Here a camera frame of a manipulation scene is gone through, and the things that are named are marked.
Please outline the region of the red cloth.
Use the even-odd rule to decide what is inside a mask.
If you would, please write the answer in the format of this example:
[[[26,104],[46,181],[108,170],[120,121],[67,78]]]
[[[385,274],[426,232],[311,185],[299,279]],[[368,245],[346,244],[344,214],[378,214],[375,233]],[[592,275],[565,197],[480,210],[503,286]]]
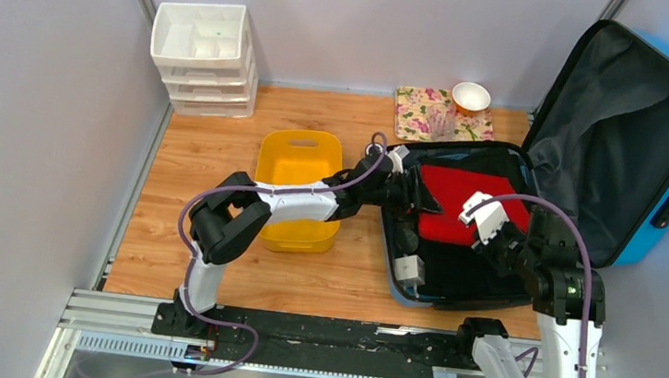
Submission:
[[[418,233],[425,240],[470,246],[474,243],[475,227],[459,220],[464,203],[475,192],[488,195],[515,194],[507,178],[456,168],[423,165],[422,182],[441,205],[440,214],[421,212]]]

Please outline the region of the yellow plastic basket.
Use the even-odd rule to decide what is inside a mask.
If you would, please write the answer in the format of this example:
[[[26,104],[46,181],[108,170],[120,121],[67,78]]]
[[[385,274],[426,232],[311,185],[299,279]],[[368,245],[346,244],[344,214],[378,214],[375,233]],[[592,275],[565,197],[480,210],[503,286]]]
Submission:
[[[254,180],[291,186],[314,183],[341,170],[342,156],[341,141],[331,133],[281,130],[261,143]],[[270,251],[310,254],[330,249],[338,230],[337,221],[285,221],[265,226],[259,237]]]

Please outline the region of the blue fish print suitcase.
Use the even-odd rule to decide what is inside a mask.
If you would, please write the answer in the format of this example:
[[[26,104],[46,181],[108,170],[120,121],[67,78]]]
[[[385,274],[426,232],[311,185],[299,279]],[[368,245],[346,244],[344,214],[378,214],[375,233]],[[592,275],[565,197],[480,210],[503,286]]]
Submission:
[[[404,169],[425,156],[504,148],[517,155],[530,187],[578,227],[595,269],[637,263],[669,226],[669,44],[614,20],[593,24],[569,54],[522,144],[415,142]],[[518,194],[504,207],[527,232],[533,205]],[[399,226],[417,230],[419,213],[381,208],[383,258],[393,297],[410,307],[492,310],[507,305],[424,298],[394,278],[403,254]]]

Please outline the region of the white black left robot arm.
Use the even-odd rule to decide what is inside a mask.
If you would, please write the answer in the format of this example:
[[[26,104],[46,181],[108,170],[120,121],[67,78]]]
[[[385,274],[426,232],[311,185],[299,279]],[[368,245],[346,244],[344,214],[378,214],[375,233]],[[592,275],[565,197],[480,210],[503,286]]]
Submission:
[[[397,154],[378,147],[371,147],[353,168],[314,183],[272,185],[238,171],[192,198],[178,218],[178,235],[190,251],[190,264],[178,288],[182,307],[177,325],[188,337],[210,330],[209,310],[217,303],[226,266],[239,259],[266,226],[349,219],[365,205],[407,214],[442,211],[421,175],[405,170]]]

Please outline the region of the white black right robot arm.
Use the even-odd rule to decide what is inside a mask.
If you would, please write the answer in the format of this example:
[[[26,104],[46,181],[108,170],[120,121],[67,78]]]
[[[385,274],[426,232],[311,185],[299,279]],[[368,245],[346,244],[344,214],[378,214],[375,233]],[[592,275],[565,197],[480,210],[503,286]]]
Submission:
[[[522,279],[539,326],[541,378],[597,378],[605,321],[603,281],[574,222],[558,207],[534,196],[529,230],[507,216],[513,195],[477,192],[463,204],[459,220],[475,230],[473,249],[501,274]],[[465,318],[454,354],[485,378],[525,378],[504,324]]]

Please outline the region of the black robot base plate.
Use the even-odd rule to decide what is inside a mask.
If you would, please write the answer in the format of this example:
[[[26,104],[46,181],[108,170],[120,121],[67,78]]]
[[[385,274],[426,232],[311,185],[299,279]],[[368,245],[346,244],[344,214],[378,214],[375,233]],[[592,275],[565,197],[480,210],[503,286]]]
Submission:
[[[197,338],[215,361],[244,358],[302,371],[370,378],[433,378],[435,368],[478,371],[469,343],[453,332],[379,325],[238,307],[215,307],[205,320],[179,302],[158,305],[151,333]]]

